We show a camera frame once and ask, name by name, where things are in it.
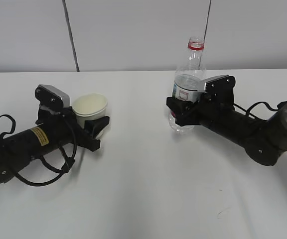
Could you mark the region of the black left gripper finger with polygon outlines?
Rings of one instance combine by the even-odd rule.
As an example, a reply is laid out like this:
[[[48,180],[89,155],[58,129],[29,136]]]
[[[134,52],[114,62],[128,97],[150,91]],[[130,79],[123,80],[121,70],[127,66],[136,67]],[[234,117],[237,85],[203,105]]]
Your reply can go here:
[[[174,97],[167,97],[166,105],[175,114],[176,117],[195,117],[193,110],[194,103],[191,101],[183,101]]]

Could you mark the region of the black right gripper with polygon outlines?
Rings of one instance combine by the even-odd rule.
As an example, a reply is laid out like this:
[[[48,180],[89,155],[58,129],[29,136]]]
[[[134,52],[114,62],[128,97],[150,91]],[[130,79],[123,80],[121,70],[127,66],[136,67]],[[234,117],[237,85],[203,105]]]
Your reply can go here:
[[[233,109],[233,93],[203,93],[194,103],[195,117],[176,117],[180,126],[201,125],[202,120],[214,120],[224,110]]]

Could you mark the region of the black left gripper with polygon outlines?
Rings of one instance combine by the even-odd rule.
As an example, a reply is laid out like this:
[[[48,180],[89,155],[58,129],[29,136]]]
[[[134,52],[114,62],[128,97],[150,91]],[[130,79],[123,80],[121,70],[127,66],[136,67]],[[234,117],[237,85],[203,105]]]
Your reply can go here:
[[[97,137],[109,125],[109,122],[109,116],[86,120],[84,129],[82,129],[71,108],[64,108],[61,112],[55,112],[40,106],[36,124],[45,132],[49,143],[52,145],[75,143],[77,146],[94,152],[101,146]]]

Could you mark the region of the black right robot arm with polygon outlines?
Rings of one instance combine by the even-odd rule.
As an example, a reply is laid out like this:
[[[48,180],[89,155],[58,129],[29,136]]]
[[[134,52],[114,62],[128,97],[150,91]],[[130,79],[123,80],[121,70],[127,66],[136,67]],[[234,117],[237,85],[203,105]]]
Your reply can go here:
[[[233,94],[222,99],[202,94],[195,103],[168,97],[166,105],[178,125],[201,125],[241,146],[261,165],[273,166],[287,152],[287,101],[278,104],[268,120],[250,116],[257,104],[244,114],[237,112]]]

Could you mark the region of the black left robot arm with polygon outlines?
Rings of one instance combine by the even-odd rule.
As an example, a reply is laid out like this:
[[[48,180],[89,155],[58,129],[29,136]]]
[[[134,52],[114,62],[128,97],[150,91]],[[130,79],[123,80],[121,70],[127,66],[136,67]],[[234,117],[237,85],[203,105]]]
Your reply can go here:
[[[39,119],[37,126],[15,134],[16,121],[10,115],[5,117],[12,126],[9,132],[0,134],[0,184],[15,177],[33,187],[47,186],[68,173],[75,163],[78,147],[91,152],[100,149],[97,136],[110,122],[109,116],[103,116],[87,120],[81,127],[72,108],[63,108],[58,114]],[[36,159],[56,176],[41,183],[21,176],[20,171]]]

